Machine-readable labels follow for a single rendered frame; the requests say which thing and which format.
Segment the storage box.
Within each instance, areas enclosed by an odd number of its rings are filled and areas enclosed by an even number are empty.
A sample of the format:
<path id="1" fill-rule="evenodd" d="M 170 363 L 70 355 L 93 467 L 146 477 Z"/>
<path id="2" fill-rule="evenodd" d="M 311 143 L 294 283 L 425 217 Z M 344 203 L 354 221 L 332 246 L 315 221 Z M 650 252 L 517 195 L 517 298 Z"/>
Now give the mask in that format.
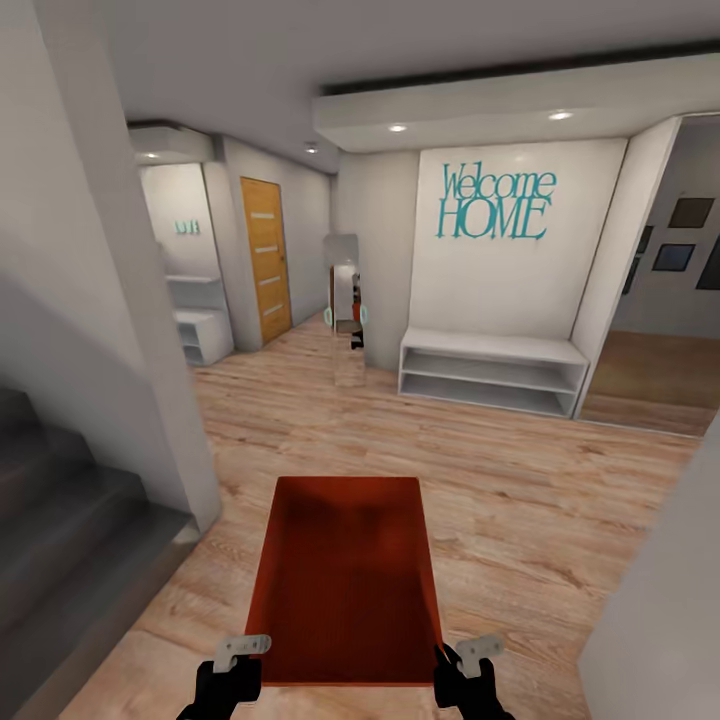
<path id="1" fill-rule="evenodd" d="M 433 687 L 419 479 L 279 477 L 245 629 L 261 633 L 262 687 Z"/>

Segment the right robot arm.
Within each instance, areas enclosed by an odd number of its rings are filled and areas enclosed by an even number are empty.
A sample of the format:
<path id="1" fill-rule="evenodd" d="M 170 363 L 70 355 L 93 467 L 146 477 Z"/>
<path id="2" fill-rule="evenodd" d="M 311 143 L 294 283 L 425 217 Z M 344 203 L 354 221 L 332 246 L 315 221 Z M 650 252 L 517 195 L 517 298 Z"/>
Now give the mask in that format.
<path id="1" fill-rule="evenodd" d="M 444 644 L 445 653 L 434 646 L 434 694 L 439 708 L 458 706 L 464 720 L 515 720 L 496 698 L 494 664 L 489 657 L 503 654 L 500 635 Z"/>

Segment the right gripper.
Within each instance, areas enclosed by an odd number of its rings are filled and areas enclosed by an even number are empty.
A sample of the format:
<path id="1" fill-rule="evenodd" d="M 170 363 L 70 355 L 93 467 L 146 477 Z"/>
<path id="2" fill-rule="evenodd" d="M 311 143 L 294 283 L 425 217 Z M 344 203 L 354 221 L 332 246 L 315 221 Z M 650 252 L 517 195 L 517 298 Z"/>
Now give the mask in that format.
<path id="1" fill-rule="evenodd" d="M 489 657 L 479 661 L 481 676 L 467 679 L 457 669 L 457 663 L 462 658 L 456 654 L 453 647 L 444 644 L 445 653 L 438 645 L 434 646 L 438 667 L 434 668 L 434 694 L 439 708 L 458 706 L 464 720 L 470 720 L 472 710 L 478 702 L 492 698 L 498 704 L 496 698 L 496 686 L 494 675 L 494 664 Z"/>

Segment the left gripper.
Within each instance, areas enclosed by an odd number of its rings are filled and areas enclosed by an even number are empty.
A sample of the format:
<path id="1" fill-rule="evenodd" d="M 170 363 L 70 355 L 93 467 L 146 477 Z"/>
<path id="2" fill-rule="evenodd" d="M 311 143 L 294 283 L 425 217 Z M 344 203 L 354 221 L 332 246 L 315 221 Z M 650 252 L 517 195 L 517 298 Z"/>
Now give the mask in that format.
<path id="1" fill-rule="evenodd" d="M 261 692 L 261 660 L 238 657 L 228 673 L 213 673 L 214 661 L 200 664 L 196 674 L 198 699 L 206 692 L 217 692 L 226 701 L 230 720 L 238 702 L 255 702 Z"/>

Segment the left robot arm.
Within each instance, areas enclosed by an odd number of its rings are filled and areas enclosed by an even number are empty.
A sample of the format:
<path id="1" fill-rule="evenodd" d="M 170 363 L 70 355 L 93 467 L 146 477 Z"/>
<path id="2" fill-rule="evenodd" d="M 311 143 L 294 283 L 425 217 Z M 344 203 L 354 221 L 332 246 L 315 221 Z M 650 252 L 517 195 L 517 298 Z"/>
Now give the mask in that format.
<path id="1" fill-rule="evenodd" d="M 197 670 L 195 703 L 177 720 L 230 720 L 238 702 L 258 700 L 261 660 L 248 656 L 266 653 L 270 646 L 265 633 L 221 637 L 215 660 L 202 662 Z"/>

